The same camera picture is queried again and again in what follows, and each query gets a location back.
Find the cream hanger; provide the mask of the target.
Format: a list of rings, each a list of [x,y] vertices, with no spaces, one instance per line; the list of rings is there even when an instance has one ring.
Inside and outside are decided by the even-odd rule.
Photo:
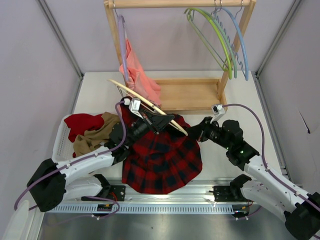
[[[144,98],[143,96],[136,93],[135,91],[131,90],[130,88],[126,87],[125,85],[123,85],[113,79],[108,79],[108,81],[113,83],[118,88],[118,90],[122,96],[125,95],[126,97],[131,97],[131,100],[129,103],[129,106],[131,105],[131,107],[129,107],[129,110],[132,113],[134,113],[136,116],[142,118],[142,115],[140,113],[138,113],[139,112],[138,107],[140,107],[140,106],[145,107],[147,110],[149,110],[153,114],[158,114],[158,115],[162,115],[162,116],[166,115],[166,113],[164,111],[162,111],[156,104],[152,103],[151,101]]]

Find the red plaid skirt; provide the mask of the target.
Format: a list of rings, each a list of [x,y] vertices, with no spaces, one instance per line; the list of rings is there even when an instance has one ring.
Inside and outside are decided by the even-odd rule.
[[[129,147],[121,181],[141,194],[164,195],[184,187],[202,169],[198,142],[167,125],[159,134],[149,131]]]

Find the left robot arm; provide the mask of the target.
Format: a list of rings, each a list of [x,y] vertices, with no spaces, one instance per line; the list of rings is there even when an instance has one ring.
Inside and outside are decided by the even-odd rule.
[[[48,212],[61,202],[78,199],[105,199],[109,182],[101,174],[88,176],[102,168],[112,167],[129,155],[129,147],[148,133],[160,133],[174,120],[174,115],[143,112],[131,125],[116,123],[107,143],[73,160],[44,160],[27,183],[27,189],[41,212]]]

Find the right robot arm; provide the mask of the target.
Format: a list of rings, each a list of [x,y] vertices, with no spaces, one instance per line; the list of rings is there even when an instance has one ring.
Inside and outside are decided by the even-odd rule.
[[[226,149],[228,160],[244,173],[237,179],[240,195],[277,216],[297,240],[316,237],[320,230],[320,194],[309,193],[269,167],[265,157],[243,138],[236,120],[222,125],[205,117],[189,133]]]

